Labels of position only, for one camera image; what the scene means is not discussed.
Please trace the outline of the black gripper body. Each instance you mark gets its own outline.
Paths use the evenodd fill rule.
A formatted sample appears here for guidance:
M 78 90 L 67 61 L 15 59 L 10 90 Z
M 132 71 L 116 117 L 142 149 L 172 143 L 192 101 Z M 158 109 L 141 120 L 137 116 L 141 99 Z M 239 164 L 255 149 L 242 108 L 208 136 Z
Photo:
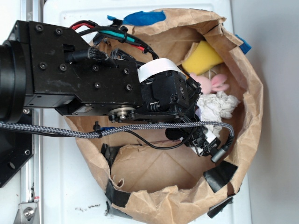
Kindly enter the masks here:
M 111 55 L 73 29 L 17 21 L 7 40 L 7 122 L 24 108 L 63 116 L 108 116 L 112 122 L 195 122 L 200 86 L 171 60 L 142 63 Z

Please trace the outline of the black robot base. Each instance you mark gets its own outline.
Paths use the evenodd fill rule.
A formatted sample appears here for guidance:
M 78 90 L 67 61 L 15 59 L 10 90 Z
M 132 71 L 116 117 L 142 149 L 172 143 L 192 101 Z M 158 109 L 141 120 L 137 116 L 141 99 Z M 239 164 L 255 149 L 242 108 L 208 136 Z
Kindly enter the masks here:
M 1 129 L 0 186 L 4 187 L 33 155 L 32 134 Z

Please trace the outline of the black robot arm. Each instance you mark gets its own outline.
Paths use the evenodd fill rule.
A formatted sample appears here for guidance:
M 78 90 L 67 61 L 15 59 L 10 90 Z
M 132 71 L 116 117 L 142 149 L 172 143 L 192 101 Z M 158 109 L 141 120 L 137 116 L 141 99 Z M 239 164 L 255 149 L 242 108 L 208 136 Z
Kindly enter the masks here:
M 124 28 L 92 25 L 152 54 L 154 71 L 121 49 L 90 46 L 83 33 L 17 21 L 0 47 L 0 119 L 15 123 L 25 107 L 54 108 L 63 116 L 108 116 L 111 122 L 196 121 L 200 84 L 174 65 L 162 65 L 150 46 Z

